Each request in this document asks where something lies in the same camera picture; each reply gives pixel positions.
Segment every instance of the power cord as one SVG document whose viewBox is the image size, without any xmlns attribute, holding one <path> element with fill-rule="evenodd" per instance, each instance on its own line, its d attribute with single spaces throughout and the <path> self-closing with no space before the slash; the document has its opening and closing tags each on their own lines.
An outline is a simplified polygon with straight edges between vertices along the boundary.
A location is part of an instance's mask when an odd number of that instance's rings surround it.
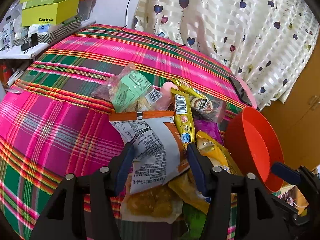
<svg viewBox="0 0 320 240">
<path fill-rule="evenodd" d="M 167 43 L 167 42 L 164 42 L 164 41 L 161 41 L 161 40 L 157 40 L 157 39 L 152 38 L 152 37 L 150 37 L 150 36 L 140 35 L 140 34 L 137 34 L 137 33 L 126 32 L 123 28 L 125 28 L 125 27 L 128 26 L 128 6 L 129 6 L 129 3 L 130 3 L 130 0 L 128 1 L 127 8 L 126 8 L 126 10 L 125 10 L 125 20 L 126 20 L 126 24 L 125 24 L 125 26 L 123 26 L 123 27 L 121 28 L 121 31 L 123 31 L 124 33 L 127 33 L 127 34 L 134 34 L 134 35 L 136 35 L 136 36 L 140 36 L 140 37 L 143 37 L 143 38 L 148 37 L 148 38 L 150 38 L 150 39 L 152 39 L 152 40 L 154 40 L 154 41 L 156 41 L 156 42 L 161 42 L 161 43 L 166 44 L 166 45 L 169 45 L 169 46 L 175 46 L 175 47 L 183 47 L 183 46 L 185 46 L 185 44 L 183 44 L 183 45 L 170 44 L 170 43 Z"/>
</svg>

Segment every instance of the curtain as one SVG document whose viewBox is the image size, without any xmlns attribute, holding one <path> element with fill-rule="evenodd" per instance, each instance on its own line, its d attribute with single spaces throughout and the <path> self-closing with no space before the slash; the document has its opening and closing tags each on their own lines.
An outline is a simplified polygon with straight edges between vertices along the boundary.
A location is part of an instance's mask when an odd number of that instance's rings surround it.
<svg viewBox="0 0 320 240">
<path fill-rule="evenodd" d="M 228 65 L 260 109 L 285 102 L 319 33 L 304 0 L 140 0 L 134 25 Z"/>
</svg>

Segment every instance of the white and orange snack bag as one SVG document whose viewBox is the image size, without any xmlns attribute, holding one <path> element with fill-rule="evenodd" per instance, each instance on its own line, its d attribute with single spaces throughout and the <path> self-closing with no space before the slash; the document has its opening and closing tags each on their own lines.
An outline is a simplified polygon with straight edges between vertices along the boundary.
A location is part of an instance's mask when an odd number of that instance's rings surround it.
<svg viewBox="0 0 320 240">
<path fill-rule="evenodd" d="M 164 185 L 189 168 L 173 111 L 111 114 L 110 123 L 136 152 L 130 193 Z"/>
</svg>

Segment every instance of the red plastic basin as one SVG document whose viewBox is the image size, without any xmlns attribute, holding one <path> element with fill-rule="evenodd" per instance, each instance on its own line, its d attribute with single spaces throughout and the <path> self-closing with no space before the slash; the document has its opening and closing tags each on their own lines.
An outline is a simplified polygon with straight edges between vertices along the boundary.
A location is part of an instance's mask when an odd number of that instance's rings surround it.
<svg viewBox="0 0 320 240">
<path fill-rule="evenodd" d="M 274 162 L 283 163 L 282 149 L 267 119 L 252 107 L 246 107 L 229 122 L 225 145 L 241 172 L 251 172 L 270 192 L 278 191 L 283 180 L 270 172 Z"/>
</svg>

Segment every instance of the barcode sticker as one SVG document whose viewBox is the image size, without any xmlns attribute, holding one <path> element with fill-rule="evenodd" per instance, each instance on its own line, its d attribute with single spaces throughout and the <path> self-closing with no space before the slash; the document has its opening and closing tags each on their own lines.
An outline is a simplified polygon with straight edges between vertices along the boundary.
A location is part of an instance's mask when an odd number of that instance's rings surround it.
<svg viewBox="0 0 320 240">
<path fill-rule="evenodd" d="M 162 93 L 155 89 L 153 89 L 150 93 L 146 94 L 146 99 L 148 100 L 149 104 L 153 104 L 160 97 L 162 97 Z"/>
<path fill-rule="evenodd" d="M 183 96 L 180 95 L 175 95 L 174 96 L 174 101 L 175 101 L 175 109 L 176 109 L 176 114 L 187 114 L 187 103 L 186 99 Z"/>
</svg>

